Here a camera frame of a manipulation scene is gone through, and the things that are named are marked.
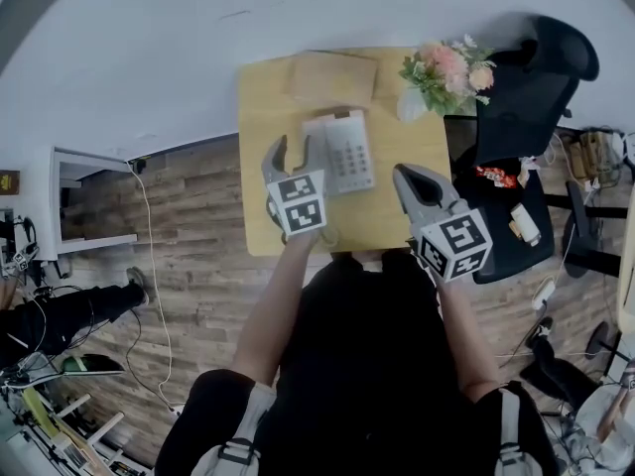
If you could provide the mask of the person's left forearm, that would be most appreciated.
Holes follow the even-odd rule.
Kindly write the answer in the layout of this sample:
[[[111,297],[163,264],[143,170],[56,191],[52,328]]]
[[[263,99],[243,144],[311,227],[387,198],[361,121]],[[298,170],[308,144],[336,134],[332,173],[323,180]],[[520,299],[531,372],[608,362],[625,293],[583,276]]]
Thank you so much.
[[[274,273],[246,320],[231,370],[272,386],[292,335],[308,258],[319,238],[314,230],[291,237]]]

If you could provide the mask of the white power strip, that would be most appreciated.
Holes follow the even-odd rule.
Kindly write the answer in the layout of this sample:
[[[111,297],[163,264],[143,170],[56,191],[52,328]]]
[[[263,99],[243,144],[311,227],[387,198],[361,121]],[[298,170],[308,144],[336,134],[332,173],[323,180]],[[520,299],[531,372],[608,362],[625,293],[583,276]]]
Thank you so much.
[[[556,289],[556,281],[553,277],[546,277],[538,286],[532,297],[532,308],[542,309]]]

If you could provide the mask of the black mesh office chair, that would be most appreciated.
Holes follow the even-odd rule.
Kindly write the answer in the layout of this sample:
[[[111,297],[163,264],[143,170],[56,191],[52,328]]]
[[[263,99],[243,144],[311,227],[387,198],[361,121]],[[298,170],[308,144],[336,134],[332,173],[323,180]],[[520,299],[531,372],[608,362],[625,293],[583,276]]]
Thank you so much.
[[[474,281],[489,284],[520,274],[555,252],[546,195],[538,173],[525,188],[496,187],[475,168],[494,167],[517,176],[520,160],[544,154],[563,113],[583,81],[599,75],[599,59],[588,37],[547,16],[531,20],[534,35],[514,51],[491,56],[496,62],[490,104],[476,109],[475,142],[451,163],[453,184],[483,215],[493,246]],[[525,243],[511,210],[522,203],[541,231],[535,247]]]

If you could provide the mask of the pink flower bouquet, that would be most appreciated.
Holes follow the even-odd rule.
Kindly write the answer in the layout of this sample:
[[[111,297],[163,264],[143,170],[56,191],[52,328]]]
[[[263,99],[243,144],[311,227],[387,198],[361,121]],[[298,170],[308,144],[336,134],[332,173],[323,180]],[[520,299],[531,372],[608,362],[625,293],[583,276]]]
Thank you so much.
[[[496,62],[493,51],[469,35],[459,41],[429,42],[403,60],[399,71],[438,115],[463,114],[490,104]]]

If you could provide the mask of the white desk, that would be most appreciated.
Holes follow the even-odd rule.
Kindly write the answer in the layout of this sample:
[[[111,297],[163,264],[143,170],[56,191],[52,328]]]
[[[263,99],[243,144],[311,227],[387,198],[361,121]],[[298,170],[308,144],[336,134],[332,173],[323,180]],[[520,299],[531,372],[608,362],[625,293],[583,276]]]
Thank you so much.
[[[100,172],[130,174],[129,164],[122,160],[98,157],[53,147],[51,169],[51,211],[53,218],[53,248],[56,256],[93,249],[136,243],[136,234],[96,239],[64,240],[62,236],[61,198],[63,188],[80,188],[82,180]]]

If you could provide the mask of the white ribbed vase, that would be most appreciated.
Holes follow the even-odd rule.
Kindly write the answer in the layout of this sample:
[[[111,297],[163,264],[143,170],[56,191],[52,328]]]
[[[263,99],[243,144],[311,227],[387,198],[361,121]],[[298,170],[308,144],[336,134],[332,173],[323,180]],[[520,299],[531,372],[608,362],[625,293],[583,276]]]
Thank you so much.
[[[409,86],[401,92],[397,101],[397,117],[400,121],[416,121],[428,111],[423,93],[417,86]]]

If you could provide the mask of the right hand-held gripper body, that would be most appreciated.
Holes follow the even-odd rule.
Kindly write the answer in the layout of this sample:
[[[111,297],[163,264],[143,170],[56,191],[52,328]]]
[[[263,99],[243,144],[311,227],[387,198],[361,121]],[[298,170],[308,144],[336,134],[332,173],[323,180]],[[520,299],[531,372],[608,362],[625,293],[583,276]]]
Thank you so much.
[[[412,224],[415,252],[444,282],[479,271],[492,250],[492,239],[478,209],[428,225]]]

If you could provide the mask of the white bottle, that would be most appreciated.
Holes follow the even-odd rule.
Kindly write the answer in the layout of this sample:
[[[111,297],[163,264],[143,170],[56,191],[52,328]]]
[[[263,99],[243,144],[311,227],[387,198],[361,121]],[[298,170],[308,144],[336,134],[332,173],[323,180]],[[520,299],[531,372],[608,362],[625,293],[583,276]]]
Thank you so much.
[[[531,247],[537,246],[541,240],[541,231],[525,206],[518,203],[511,210],[511,216],[522,240]]]

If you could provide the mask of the brown cardboard box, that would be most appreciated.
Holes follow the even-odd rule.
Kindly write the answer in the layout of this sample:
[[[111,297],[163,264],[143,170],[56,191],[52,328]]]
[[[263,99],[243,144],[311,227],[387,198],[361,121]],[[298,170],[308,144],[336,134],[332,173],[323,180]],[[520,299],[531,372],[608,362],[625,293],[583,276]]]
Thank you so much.
[[[597,179],[600,184],[614,181],[615,156],[610,134],[600,131],[583,133],[573,139],[569,151],[576,179]]]

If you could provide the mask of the round white table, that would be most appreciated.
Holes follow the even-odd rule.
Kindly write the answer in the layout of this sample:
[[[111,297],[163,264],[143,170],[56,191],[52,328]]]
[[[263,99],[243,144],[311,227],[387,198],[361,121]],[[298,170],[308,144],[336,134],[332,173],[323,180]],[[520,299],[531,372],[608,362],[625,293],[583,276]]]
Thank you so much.
[[[623,334],[635,333],[635,243],[626,243],[621,256],[617,324]]]

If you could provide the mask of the light wooden table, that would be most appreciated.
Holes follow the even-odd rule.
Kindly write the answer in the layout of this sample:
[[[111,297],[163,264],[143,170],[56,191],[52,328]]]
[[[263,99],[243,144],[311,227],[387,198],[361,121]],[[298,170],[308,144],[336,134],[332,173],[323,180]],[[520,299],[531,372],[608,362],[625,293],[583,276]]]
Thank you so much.
[[[410,236],[392,181],[395,165],[423,166],[448,177],[449,153],[445,124],[437,113],[412,122],[397,117],[397,102],[406,87],[398,74],[409,48],[355,49],[356,56],[378,62],[372,103],[365,113],[374,188],[329,200],[327,220],[337,233],[336,250],[364,251],[404,246]],[[246,243],[253,256],[281,253],[281,232],[267,214],[266,187],[261,164],[281,136],[288,138],[286,164],[292,168],[304,158],[303,122],[318,112],[288,92],[293,58],[269,59],[241,67],[238,76],[238,130],[242,201]]]

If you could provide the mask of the white desk telephone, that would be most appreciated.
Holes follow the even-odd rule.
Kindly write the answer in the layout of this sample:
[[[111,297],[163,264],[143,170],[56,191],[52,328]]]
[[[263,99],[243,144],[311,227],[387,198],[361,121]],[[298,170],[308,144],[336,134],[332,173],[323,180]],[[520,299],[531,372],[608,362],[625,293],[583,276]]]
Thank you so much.
[[[326,192],[338,196],[375,186],[373,160],[362,110],[328,114],[321,120],[326,133]]]

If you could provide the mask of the brown paper envelope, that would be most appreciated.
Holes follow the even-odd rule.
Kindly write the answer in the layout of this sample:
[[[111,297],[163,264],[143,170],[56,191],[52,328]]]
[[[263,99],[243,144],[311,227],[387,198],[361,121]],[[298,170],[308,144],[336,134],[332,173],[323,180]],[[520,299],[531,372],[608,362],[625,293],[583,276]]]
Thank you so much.
[[[307,51],[292,62],[289,94],[314,107],[371,105],[378,62],[355,55]]]

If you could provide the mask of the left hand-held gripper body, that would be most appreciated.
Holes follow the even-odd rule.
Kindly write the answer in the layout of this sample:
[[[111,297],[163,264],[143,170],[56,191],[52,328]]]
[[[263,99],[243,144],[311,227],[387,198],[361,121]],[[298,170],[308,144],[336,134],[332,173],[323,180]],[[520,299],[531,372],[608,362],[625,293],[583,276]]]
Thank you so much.
[[[320,229],[327,224],[324,170],[275,180],[266,187],[269,205],[286,237]]]

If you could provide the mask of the person's right forearm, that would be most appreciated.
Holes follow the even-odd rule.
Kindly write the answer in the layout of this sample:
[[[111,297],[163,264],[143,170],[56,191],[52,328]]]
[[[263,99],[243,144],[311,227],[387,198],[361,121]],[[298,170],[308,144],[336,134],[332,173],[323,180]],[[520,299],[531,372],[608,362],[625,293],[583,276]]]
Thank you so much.
[[[477,403],[501,386],[497,360],[480,329],[464,284],[434,275],[447,343],[461,392]]]

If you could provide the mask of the person's black clothing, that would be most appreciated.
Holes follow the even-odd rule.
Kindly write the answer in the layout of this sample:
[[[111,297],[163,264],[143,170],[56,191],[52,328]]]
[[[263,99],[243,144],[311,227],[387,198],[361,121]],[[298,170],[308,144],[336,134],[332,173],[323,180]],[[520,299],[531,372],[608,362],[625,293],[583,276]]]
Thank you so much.
[[[400,249],[381,261],[305,275],[273,385],[201,374],[155,476],[558,476],[520,384],[461,392],[434,277]]]

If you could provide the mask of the red snack packet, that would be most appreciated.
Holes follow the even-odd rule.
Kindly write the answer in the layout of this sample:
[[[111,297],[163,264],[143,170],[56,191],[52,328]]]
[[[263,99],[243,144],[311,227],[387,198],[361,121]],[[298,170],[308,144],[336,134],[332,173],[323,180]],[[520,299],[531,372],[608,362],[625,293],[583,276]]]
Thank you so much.
[[[503,169],[500,168],[478,166],[475,168],[475,174],[478,177],[482,177],[492,181],[496,187],[517,187],[517,178],[513,175],[507,174]]]

